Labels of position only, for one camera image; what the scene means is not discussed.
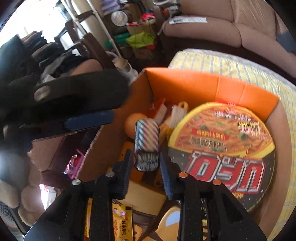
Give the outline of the round instant noodle bowl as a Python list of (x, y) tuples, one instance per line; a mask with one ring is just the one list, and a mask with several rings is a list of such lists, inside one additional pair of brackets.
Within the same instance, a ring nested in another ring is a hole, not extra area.
[(262, 201), (276, 166), (275, 144), (260, 118), (218, 102), (198, 106), (177, 124), (168, 154), (197, 180), (220, 180), (247, 211)]

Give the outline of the checkered small pouch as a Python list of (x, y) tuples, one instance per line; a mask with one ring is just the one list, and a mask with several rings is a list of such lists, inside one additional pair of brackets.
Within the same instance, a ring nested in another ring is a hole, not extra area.
[(134, 166), (140, 172), (152, 172), (159, 166), (159, 126), (151, 118), (135, 125)]

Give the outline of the yellow snack packet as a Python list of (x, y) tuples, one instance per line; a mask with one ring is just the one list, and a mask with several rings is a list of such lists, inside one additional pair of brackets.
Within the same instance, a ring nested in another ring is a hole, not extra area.
[[(84, 240), (89, 240), (91, 208), (92, 199), (89, 198), (85, 218)], [(115, 240), (133, 240), (132, 206), (113, 203), (112, 215)]]

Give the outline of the orange ball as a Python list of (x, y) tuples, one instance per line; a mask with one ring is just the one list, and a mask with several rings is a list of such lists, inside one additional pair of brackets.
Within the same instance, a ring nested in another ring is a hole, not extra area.
[(134, 139), (136, 123), (143, 118), (147, 118), (147, 116), (142, 113), (132, 113), (127, 117), (125, 121), (125, 133), (128, 137)]

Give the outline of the orange cardboard box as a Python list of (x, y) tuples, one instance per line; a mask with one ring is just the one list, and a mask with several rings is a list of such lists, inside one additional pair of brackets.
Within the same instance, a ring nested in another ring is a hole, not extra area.
[(91, 181), (104, 174), (118, 160), (127, 139), (127, 117), (145, 113), (158, 98), (172, 103), (185, 101), (190, 108), (206, 102), (234, 103), (260, 117), (275, 142), (275, 180), (258, 217), (267, 238), (279, 238), (295, 208), (295, 86), (281, 78), (248, 82), (190, 69), (147, 68), (130, 89), (125, 104), (114, 111), (113, 122), (97, 133), (78, 178)]

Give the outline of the green bag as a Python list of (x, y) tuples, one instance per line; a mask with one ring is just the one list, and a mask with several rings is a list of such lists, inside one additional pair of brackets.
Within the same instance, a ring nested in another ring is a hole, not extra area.
[(139, 34), (132, 35), (126, 39), (126, 42), (133, 48), (139, 49), (144, 48), (147, 46), (154, 45), (156, 40), (156, 34), (148, 33), (148, 32), (141, 32)]

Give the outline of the white paper sheet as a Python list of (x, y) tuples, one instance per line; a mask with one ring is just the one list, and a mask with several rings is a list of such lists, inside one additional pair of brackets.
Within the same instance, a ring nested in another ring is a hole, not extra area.
[(169, 20), (170, 25), (185, 23), (208, 23), (208, 21), (203, 16), (175, 16)]

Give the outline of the brown three-seat sofa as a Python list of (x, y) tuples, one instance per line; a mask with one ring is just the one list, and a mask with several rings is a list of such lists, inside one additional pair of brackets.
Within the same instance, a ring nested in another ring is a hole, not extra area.
[[(295, 81), (295, 34), (270, 1), (179, 1), (177, 13), (154, 5), (166, 51), (213, 50), (242, 57)], [(203, 16), (208, 23), (170, 25), (175, 16)]]

